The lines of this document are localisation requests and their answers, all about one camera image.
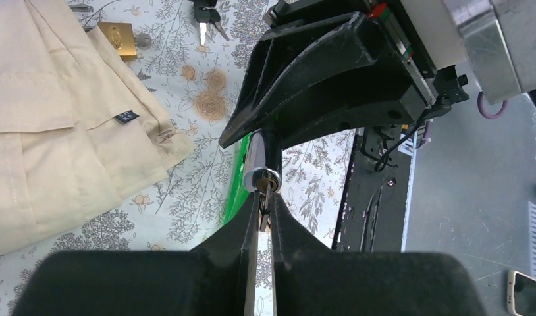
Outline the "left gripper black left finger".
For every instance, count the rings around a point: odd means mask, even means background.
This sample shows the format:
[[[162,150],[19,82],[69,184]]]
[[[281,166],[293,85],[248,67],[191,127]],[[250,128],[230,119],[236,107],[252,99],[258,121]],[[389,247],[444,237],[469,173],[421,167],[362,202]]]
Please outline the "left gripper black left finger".
[[[252,315],[259,192],[189,251],[61,251],[27,283],[14,315]]]

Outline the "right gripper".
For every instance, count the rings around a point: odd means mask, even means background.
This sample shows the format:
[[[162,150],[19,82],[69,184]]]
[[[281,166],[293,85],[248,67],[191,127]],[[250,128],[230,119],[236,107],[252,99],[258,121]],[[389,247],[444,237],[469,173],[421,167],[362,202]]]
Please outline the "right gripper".
[[[289,148],[346,129],[441,117],[468,80],[437,69],[402,1],[279,1],[219,145],[274,130]]]

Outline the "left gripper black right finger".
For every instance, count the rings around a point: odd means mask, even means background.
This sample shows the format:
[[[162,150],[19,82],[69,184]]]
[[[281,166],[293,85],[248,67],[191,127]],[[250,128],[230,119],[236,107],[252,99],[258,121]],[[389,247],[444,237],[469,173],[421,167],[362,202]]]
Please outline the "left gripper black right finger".
[[[270,198],[276,315],[484,315],[468,272],[445,253],[336,252]]]

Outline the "green cable lock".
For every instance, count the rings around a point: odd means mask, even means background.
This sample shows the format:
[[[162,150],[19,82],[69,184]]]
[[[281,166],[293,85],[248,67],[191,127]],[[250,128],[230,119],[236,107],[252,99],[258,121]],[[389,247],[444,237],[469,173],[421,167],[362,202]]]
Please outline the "green cable lock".
[[[248,134],[240,142],[223,223],[232,220],[250,192],[266,196],[277,193],[281,187],[281,137],[266,128]]]

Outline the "black-headed key bunch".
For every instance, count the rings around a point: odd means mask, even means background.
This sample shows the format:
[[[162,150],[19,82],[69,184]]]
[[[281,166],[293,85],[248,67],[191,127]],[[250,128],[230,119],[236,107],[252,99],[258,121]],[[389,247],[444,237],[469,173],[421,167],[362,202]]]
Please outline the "black-headed key bunch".
[[[221,24],[221,15],[216,9],[216,0],[193,0],[194,19],[198,23],[200,46],[205,47],[206,33],[208,26],[211,24],[229,41],[229,37]]]

